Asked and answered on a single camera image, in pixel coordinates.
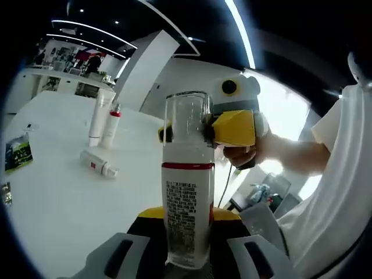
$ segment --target white table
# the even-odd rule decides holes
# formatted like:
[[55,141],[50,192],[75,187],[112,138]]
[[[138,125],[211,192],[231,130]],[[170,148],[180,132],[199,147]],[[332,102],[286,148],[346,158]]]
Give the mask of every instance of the white table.
[[31,262],[46,278],[72,276],[87,255],[137,214],[162,204],[160,165],[163,121],[123,110],[114,147],[119,176],[110,180],[79,164],[87,148],[95,100],[45,91],[14,117],[9,140],[29,133],[34,161],[9,175],[9,217]]

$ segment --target cable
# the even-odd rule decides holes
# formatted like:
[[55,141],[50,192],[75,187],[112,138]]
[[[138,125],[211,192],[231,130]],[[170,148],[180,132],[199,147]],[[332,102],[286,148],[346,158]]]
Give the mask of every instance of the cable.
[[225,190],[223,190],[223,193],[222,193],[222,196],[221,196],[221,199],[220,199],[220,202],[219,202],[218,208],[220,207],[221,202],[222,202],[222,199],[223,199],[223,196],[225,195],[225,192],[226,192],[226,189],[227,189],[227,186],[228,186],[228,181],[230,180],[230,174],[231,174],[231,169],[232,169],[232,168],[233,168],[233,165],[231,164],[231,165],[230,165],[230,170],[228,171],[228,177],[227,177],[227,181],[226,181]]

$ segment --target red stripe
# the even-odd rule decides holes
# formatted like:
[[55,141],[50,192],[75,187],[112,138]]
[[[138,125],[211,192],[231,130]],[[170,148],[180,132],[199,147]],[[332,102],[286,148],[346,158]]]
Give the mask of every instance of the red stripe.
[[162,163],[162,167],[175,170],[209,170],[214,167],[214,163],[208,164]]

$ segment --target aerosol can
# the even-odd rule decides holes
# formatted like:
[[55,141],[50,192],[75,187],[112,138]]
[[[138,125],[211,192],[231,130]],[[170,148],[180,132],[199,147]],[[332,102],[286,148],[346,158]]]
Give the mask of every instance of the aerosol can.
[[204,136],[212,102],[205,92],[189,91],[166,99],[162,194],[168,261],[200,269],[209,253],[213,220],[214,149]]

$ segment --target robot eye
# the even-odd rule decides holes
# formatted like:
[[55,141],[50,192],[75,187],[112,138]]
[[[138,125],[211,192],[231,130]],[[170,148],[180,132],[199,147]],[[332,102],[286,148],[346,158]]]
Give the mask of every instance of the robot eye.
[[226,80],[222,83],[222,91],[227,95],[231,95],[231,94],[235,93],[237,88],[238,87],[237,87],[237,84],[235,83],[235,81]]

